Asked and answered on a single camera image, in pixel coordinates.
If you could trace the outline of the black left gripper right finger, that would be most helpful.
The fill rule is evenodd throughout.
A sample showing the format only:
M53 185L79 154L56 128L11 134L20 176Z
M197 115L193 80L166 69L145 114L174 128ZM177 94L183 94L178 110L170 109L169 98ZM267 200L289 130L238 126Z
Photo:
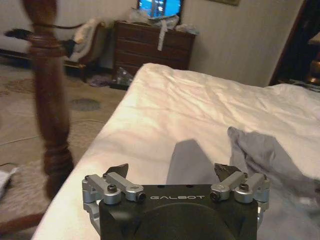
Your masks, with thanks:
M234 192L234 199L239 203L268 203L270 196L270 181L262 173L249 176L236 166L216 163L214 171L220 182L210 187L210 198L214 202L225 201Z

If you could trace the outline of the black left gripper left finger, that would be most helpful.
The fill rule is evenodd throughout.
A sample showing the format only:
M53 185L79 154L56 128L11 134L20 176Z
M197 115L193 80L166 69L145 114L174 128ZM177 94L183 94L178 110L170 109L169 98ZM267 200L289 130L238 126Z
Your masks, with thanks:
M82 199L86 204L102 200L105 204L118 204L122 197L141 203L146 199L144 187L126 179L127 163L110 167L102 176L86 175L82 181Z

